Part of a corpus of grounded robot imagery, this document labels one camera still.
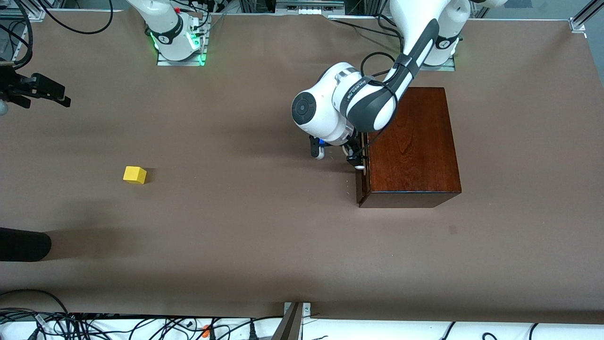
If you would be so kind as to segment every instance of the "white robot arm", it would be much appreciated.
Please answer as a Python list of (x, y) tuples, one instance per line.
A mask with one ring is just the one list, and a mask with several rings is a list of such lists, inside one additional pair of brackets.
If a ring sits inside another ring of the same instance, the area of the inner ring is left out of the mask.
[(198, 18), (177, 13), (168, 0), (126, 1), (143, 17), (157, 49), (166, 59), (183, 60), (200, 48), (196, 36)]
[[(507, 0), (473, 1), (496, 7)], [(383, 129), (422, 64), (440, 65), (455, 53), (470, 4), (469, 0), (391, 0), (390, 12), (405, 43), (383, 82), (341, 62), (294, 99), (292, 117), (311, 142), (343, 145), (349, 158), (358, 155), (357, 132)], [(358, 159), (349, 162), (360, 167)]]

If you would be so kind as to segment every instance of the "yellow cube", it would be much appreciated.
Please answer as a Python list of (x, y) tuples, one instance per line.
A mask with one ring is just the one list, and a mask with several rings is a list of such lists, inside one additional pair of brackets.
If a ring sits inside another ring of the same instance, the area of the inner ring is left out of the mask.
[(124, 181), (131, 184), (145, 184), (147, 171), (140, 166), (127, 166), (124, 171)]

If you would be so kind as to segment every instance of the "brown table surface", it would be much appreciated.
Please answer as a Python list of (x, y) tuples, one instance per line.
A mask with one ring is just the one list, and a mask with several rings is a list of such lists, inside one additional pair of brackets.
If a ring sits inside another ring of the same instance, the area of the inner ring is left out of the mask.
[[(107, 13), (59, 17), (86, 29)], [(22, 72), (73, 102), (0, 118), (0, 217), (51, 231), (55, 260), (0, 264), (2, 290), (47, 289), (74, 312), (260, 316), (303, 300), (333, 318), (604, 322), (604, 91), (566, 22), (470, 21), (457, 71), (420, 73), (414, 86), (446, 89), (463, 187), (435, 209), (359, 209), (341, 152), (312, 159), (291, 119), (325, 68), (390, 38), (228, 16), (195, 68), (155, 66), (134, 11), (94, 36), (49, 19), (34, 34)], [(127, 165), (152, 182), (122, 181)]]

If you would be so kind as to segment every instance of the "brown wooden box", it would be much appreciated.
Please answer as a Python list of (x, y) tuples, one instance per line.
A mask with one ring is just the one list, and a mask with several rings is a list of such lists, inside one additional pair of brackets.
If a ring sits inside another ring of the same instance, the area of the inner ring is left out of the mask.
[(361, 208), (433, 208), (461, 193), (445, 89), (409, 88), (368, 156), (356, 175)]

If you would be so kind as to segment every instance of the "black cylinder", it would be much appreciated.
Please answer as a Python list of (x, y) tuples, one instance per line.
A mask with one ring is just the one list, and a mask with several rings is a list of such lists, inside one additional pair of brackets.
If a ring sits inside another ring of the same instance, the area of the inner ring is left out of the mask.
[(40, 261), (48, 255), (51, 245), (45, 233), (0, 227), (0, 261)]

